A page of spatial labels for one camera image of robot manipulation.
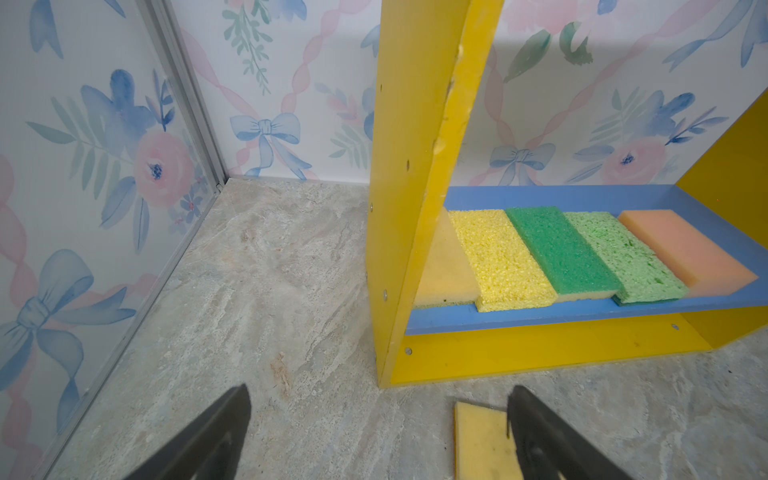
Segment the dark green sponge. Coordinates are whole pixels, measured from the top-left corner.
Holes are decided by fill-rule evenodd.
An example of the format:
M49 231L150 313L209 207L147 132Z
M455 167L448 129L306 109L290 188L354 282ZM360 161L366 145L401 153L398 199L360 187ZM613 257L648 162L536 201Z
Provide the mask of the dark green sponge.
M608 299L622 287L584 237L554 206L505 213L553 286L558 303Z

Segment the pale yellow sponge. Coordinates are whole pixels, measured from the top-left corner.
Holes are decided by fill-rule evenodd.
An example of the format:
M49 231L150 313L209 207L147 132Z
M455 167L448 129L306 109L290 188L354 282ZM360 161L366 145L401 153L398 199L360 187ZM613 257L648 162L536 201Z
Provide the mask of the pale yellow sponge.
M455 478L523 480L505 411L457 402L454 407Z
M413 307L466 305L474 303L479 296L474 272L449 213L442 208Z

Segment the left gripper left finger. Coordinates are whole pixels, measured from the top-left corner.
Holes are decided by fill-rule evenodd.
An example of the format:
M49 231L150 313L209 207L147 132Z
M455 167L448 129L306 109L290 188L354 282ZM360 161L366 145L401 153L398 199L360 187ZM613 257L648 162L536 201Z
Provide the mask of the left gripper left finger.
M130 479L233 479L251 418L246 385L227 390Z

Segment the orange pink sponge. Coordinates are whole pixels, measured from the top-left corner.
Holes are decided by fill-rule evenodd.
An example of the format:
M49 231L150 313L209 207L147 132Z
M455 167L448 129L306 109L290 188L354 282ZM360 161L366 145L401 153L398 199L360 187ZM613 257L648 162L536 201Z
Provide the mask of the orange pink sponge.
M618 220L683 281L689 298L728 296L758 279L672 210L625 210Z

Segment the bright yellow sponge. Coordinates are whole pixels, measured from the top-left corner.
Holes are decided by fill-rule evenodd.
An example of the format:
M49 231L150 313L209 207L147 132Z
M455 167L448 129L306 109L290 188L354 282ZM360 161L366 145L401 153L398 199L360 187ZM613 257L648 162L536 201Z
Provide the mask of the bright yellow sponge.
M448 217L479 286L479 312L555 303L557 292L503 210L450 211Z

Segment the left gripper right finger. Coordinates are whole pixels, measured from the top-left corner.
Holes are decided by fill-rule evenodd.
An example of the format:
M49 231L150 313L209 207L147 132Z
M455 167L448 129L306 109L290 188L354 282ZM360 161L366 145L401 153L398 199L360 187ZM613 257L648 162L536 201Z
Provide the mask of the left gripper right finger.
M508 396L506 433L525 479L631 479L522 385Z

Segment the light green sponge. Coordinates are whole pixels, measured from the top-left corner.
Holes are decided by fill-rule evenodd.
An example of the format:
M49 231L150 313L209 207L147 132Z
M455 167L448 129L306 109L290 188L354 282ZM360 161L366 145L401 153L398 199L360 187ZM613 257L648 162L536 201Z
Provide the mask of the light green sponge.
M621 282L621 306L684 298L689 288L654 251L609 212L565 212L565 217Z

